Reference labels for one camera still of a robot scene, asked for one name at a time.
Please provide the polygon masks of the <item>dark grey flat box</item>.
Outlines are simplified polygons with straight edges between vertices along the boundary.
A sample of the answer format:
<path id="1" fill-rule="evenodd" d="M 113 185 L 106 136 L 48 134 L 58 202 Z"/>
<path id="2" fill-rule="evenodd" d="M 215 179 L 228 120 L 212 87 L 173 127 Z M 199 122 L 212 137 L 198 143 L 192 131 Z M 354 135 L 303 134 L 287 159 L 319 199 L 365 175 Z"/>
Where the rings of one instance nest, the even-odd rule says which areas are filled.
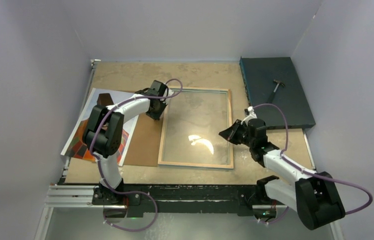
<path id="1" fill-rule="evenodd" d="M 239 60 L 248 104 L 266 104 L 275 87 L 273 80 L 282 81 L 272 104 L 286 117 L 289 129 L 309 129 L 316 122 L 290 57 L 245 58 Z"/>

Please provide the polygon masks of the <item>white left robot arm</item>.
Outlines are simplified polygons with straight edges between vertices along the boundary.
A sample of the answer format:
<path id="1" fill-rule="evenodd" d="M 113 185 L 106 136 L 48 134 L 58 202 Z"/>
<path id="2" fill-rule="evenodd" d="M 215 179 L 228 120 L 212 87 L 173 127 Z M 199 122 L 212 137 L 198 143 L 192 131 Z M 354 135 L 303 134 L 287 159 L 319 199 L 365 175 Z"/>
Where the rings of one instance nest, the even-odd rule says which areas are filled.
<path id="1" fill-rule="evenodd" d="M 148 196 L 146 189 L 132 188 L 123 182 L 118 163 L 112 159 L 122 142 L 123 126 L 140 115 L 162 121 L 160 137 L 147 136 L 144 140 L 158 144 L 159 165 L 234 168 L 233 147 L 223 140 L 220 132 L 232 123 L 230 90 L 171 87 L 168 82 L 156 80 L 124 101 L 93 107 L 82 139 L 95 157 L 101 177 L 95 200 L 116 205 L 124 197 L 139 200 Z"/>

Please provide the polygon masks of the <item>brown backing board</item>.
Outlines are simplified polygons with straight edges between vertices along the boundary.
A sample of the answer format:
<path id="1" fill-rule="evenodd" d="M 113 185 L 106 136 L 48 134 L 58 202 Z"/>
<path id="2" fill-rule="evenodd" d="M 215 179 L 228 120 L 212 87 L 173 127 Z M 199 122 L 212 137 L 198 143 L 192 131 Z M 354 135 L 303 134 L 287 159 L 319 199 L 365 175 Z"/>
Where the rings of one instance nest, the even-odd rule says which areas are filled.
<path id="1" fill-rule="evenodd" d="M 138 116 L 123 166 L 157 167 L 163 118 L 154 120 L 142 113 Z"/>

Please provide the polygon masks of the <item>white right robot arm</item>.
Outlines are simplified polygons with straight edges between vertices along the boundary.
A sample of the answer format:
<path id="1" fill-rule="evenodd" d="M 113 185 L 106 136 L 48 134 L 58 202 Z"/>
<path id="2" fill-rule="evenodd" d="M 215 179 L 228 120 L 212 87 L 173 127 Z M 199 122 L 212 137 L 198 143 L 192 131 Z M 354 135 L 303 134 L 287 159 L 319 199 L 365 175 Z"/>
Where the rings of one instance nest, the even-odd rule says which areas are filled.
<path id="1" fill-rule="evenodd" d="M 238 119 L 226 131 L 219 135 L 234 145 L 246 145 L 255 162 L 277 173 L 257 181 L 255 196 L 259 202 L 280 201 L 296 211 L 310 230 L 345 217 L 346 211 L 331 175 L 309 170 L 286 157 L 268 140 L 263 120 Z"/>

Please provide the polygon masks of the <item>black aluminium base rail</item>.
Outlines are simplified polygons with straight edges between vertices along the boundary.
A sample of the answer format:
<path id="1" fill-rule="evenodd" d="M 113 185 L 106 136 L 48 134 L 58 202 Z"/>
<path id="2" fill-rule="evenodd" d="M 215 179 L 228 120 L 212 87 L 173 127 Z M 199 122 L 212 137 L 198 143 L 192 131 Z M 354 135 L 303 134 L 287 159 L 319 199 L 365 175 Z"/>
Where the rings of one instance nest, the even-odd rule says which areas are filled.
<path id="1" fill-rule="evenodd" d="M 276 209 L 287 207 L 277 200 L 258 196 L 257 183 L 133 184 L 116 191 L 96 185 L 56 185 L 47 193 L 52 207 L 92 207 L 111 210 L 112 217 L 140 218 L 145 213 L 237 214 L 270 218 Z"/>

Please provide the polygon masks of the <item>hot air balloon photo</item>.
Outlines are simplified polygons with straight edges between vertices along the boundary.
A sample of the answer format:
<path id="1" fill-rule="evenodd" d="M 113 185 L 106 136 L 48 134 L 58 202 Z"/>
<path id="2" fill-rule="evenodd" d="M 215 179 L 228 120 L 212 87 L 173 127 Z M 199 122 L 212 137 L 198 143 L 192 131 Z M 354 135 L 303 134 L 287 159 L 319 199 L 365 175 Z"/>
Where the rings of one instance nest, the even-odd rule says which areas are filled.
<path id="1" fill-rule="evenodd" d="M 82 135 L 87 126 L 87 122 L 93 107 L 95 105 L 114 105 L 132 96 L 133 93 L 128 91 L 92 88 L 88 98 L 86 99 L 86 102 L 84 104 L 82 112 L 80 113 L 77 123 L 69 139 L 64 145 L 63 150 L 61 151 L 61 155 L 76 159 L 82 159 L 90 162 L 94 161 L 94 157 L 90 154 L 87 145 L 82 141 Z M 124 164 L 127 155 L 127 150 L 130 145 L 132 135 L 137 124 L 137 120 L 138 117 L 134 117 L 133 119 L 127 121 L 123 125 L 121 144 L 116 154 L 114 155 L 120 167 Z"/>

